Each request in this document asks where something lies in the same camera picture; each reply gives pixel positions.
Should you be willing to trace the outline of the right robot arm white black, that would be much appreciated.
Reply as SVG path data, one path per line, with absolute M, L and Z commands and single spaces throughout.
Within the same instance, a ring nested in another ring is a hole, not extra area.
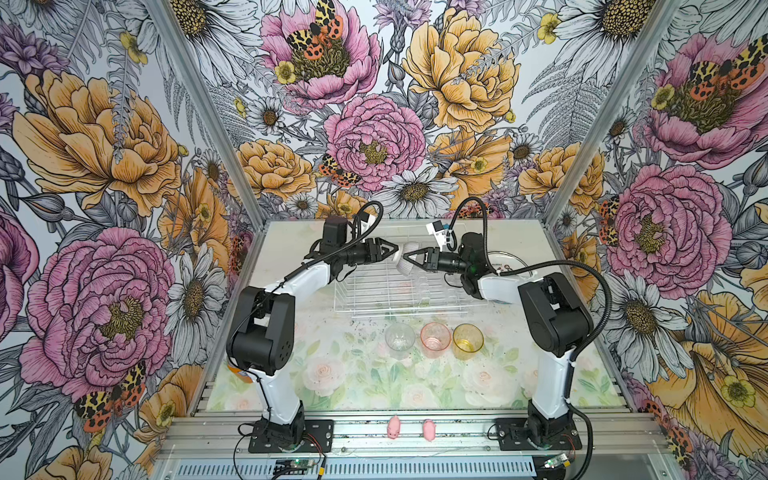
M 521 426 L 497 422 L 502 442 L 523 442 L 530 449 L 548 449 L 565 440 L 579 444 L 570 401 L 576 361 L 595 336 L 591 314 L 575 287 L 561 272 L 540 276 L 541 269 L 566 266 L 583 270 L 595 280 L 595 268 L 573 260 L 551 260 L 505 268 L 493 262 L 487 233 L 468 232 L 460 241 L 449 229 L 435 233 L 436 247 L 407 247 L 402 258 L 426 272 L 457 274 L 460 287 L 472 298 L 522 307 L 529 334 L 539 350 L 538 384 L 528 401 Z

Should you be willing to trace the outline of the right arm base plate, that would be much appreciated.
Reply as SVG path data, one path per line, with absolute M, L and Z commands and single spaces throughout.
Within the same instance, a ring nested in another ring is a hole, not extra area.
M 575 423 L 528 418 L 498 418 L 487 432 L 501 451 L 578 451 L 583 448 Z

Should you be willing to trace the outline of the yellow glass cup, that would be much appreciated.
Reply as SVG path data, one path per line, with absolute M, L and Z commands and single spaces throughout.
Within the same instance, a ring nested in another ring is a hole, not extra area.
M 477 355 L 484 347 L 484 335 L 474 324 L 458 325 L 452 334 L 452 350 L 454 356 L 467 361 Z

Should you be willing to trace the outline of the striped grey bowl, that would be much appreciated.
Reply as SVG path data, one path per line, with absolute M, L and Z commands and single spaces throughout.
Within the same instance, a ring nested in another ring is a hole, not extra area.
M 411 275 L 414 264 L 409 260 L 408 255 L 419 249 L 420 244 L 418 242 L 405 242 L 398 246 L 398 251 L 393 258 L 394 266 L 398 273 L 406 277 Z

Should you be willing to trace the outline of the pink glass cup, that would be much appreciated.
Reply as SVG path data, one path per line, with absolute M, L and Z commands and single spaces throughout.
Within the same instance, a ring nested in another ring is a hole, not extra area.
M 452 343 L 452 331 L 443 323 L 430 322 L 420 331 L 422 353 L 429 359 L 445 354 Z

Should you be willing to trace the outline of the clear glass cup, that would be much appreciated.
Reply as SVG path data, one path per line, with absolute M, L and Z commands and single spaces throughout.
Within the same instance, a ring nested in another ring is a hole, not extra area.
M 392 356 L 402 357 L 409 354 L 415 339 L 414 330 L 404 323 L 392 323 L 385 330 L 385 342 Z

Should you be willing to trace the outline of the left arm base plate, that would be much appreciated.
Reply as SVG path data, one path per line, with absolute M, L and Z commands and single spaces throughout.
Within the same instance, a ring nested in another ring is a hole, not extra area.
M 333 420 L 299 419 L 294 424 L 278 425 L 262 418 L 250 434 L 248 452 L 328 454 L 332 450 L 334 427 Z

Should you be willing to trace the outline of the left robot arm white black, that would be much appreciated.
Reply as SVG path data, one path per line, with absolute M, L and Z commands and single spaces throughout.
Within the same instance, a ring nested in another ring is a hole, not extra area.
M 259 386 L 262 415 L 253 427 L 254 453 L 294 451 L 308 436 L 305 409 L 282 369 L 292 356 L 297 306 L 337 281 L 349 267 L 381 263 L 398 246 L 372 234 L 380 217 L 362 211 L 352 220 L 331 216 L 301 263 L 266 286 L 245 286 L 225 344 L 228 365 Z

